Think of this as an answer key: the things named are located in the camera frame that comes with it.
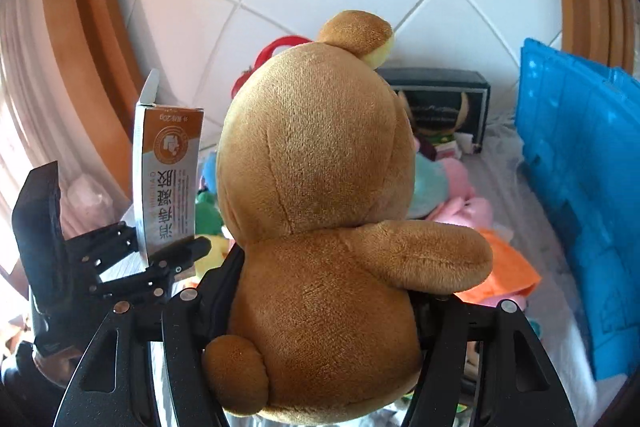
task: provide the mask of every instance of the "orange circular logo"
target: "orange circular logo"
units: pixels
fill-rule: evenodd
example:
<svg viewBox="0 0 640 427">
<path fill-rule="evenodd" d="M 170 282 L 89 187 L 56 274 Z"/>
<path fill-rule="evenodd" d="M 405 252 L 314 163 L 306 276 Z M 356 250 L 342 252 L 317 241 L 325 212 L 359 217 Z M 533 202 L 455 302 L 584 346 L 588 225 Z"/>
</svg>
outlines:
<svg viewBox="0 0 640 427">
<path fill-rule="evenodd" d="M 165 127 L 156 136 L 154 142 L 154 154 L 160 163 L 173 165 L 178 163 L 187 154 L 189 137 L 180 127 L 172 125 Z"/>
</svg>

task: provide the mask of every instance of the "blue storage box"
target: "blue storage box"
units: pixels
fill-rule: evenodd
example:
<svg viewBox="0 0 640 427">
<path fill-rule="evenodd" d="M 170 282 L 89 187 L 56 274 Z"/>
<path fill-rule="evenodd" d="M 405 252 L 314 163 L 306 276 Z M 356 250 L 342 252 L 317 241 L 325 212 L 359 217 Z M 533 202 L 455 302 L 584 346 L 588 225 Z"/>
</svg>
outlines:
<svg viewBox="0 0 640 427">
<path fill-rule="evenodd" d="M 640 362 L 640 84 L 527 39 L 516 127 L 574 272 L 597 380 Z"/>
</svg>

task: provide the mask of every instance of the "brown plush toy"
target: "brown plush toy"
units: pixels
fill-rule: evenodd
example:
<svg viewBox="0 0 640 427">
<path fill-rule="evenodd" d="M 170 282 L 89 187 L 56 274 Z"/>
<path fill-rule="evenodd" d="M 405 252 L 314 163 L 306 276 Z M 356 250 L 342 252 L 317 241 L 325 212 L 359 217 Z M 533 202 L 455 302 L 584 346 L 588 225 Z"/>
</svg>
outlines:
<svg viewBox="0 0 640 427">
<path fill-rule="evenodd" d="M 220 209 L 246 257 L 203 367 L 235 415 L 318 425 L 391 403 L 422 363 L 407 290 L 446 295 L 491 271 L 472 229 L 404 220 L 414 140 L 373 70 L 392 36 L 340 13 L 255 71 L 226 115 Z"/>
</svg>

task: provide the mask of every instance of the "black box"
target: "black box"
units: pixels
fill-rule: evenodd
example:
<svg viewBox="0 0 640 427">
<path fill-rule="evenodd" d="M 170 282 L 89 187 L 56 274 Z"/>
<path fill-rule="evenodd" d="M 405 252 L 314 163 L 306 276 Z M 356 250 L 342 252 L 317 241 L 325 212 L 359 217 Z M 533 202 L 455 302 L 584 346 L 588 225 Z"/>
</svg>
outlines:
<svg viewBox="0 0 640 427">
<path fill-rule="evenodd" d="M 475 71 L 434 68 L 380 68 L 378 74 L 406 101 L 414 133 L 472 136 L 482 150 L 491 86 Z"/>
</svg>

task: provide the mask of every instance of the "silver bolt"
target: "silver bolt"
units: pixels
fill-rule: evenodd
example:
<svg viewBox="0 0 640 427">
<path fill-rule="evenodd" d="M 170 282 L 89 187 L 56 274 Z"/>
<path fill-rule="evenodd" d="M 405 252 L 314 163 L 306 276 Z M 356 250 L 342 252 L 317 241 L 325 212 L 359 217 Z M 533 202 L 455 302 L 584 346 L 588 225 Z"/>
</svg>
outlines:
<svg viewBox="0 0 640 427">
<path fill-rule="evenodd" d="M 513 301 L 502 301 L 502 304 L 500 304 L 500 308 L 502 308 L 507 313 L 515 313 L 518 309 L 518 305 Z"/>
<path fill-rule="evenodd" d="M 195 288 L 187 288 L 186 290 L 182 290 L 180 292 L 180 300 L 181 301 L 193 301 L 194 298 L 198 296 L 198 292 Z"/>
<path fill-rule="evenodd" d="M 131 304 L 129 304 L 127 301 L 120 301 L 116 302 L 116 305 L 113 307 L 113 312 L 117 313 L 118 315 L 122 315 L 123 313 L 127 313 L 129 311 L 129 308 L 131 308 Z"/>
</svg>

